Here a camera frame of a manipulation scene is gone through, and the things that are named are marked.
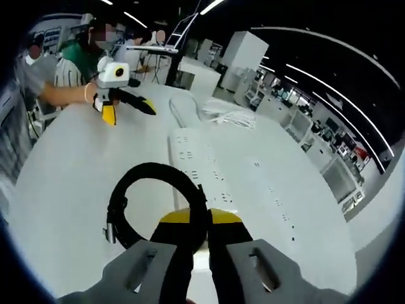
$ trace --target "white desk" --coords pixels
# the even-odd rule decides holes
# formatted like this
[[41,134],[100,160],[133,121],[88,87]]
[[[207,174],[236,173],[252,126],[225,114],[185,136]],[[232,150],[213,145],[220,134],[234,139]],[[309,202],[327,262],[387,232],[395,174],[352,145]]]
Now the white desk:
[[272,96],[269,92],[260,102],[256,112],[275,120],[282,127],[286,127],[294,116],[295,110],[295,106],[286,107],[281,100]]
[[[87,289],[123,251],[102,234],[109,197],[134,165],[169,163],[167,137],[177,125],[168,100],[179,91],[144,85],[139,92],[154,101],[158,115],[150,117],[120,104],[115,127],[90,106],[69,106],[35,145],[18,179],[18,197],[8,220],[17,248],[53,295]],[[204,123],[202,128],[253,238],[277,243],[315,286],[351,292],[356,260],[348,226],[325,181],[293,139],[262,116],[253,131],[228,124]],[[281,233],[269,221],[271,215],[258,208],[254,185],[246,179],[250,157],[261,162],[294,219],[294,251],[286,252]],[[156,180],[137,182],[127,198],[125,215],[146,238],[159,219],[174,210],[172,188]],[[209,272],[193,274],[189,298],[214,303],[215,294]]]

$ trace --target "man's arm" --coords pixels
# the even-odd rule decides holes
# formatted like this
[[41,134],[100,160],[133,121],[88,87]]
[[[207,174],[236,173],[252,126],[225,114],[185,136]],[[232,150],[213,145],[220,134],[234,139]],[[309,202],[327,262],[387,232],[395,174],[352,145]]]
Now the man's arm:
[[81,87],[54,87],[45,82],[44,89],[39,94],[39,99],[53,106],[67,106],[72,103],[93,103],[97,85],[90,83]]

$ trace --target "ceiling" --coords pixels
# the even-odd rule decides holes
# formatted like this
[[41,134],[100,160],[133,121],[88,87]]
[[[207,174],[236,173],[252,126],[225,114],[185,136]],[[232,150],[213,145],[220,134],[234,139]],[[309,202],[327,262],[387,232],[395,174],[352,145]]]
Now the ceiling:
[[[101,0],[43,1],[42,13],[60,11],[114,17],[130,27],[138,23],[123,14],[138,18],[150,29],[170,32],[178,20],[205,8],[211,0],[111,0],[110,6]],[[277,30],[251,30],[251,27],[288,27],[309,29],[346,42],[367,55],[377,58],[405,86],[405,54],[400,1],[384,1],[370,5],[369,1],[260,1],[224,0],[193,24],[189,37],[212,39],[226,48],[232,34],[250,30],[269,44],[263,64],[298,81],[298,88],[311,94],[317,92],[339,95],[307,75],[286,66],[286,63],[318,77],[350,99],[377,126],[389,144],[396,143],[405,129],[405,105],[402,91],[370,60],[334,42],[309,34]],[[167,26],[157,23],[165,22]],[[377,153],[385,145],[375,130],[348,102],[343,102],[345,116],[367,137]]]

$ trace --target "power outlet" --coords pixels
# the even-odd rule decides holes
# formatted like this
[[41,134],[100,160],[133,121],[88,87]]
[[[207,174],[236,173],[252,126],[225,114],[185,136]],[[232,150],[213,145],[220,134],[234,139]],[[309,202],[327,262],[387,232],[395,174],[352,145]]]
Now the power outlet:
[[[226,178],[206,136],[199,130],[183,128],[173,131],[169,140],[171,164],[187,174],[196,186],[202,185],[207,207],[237,213]],[[178,191],[176,200],[178,208],[188,207],[188,202]]]

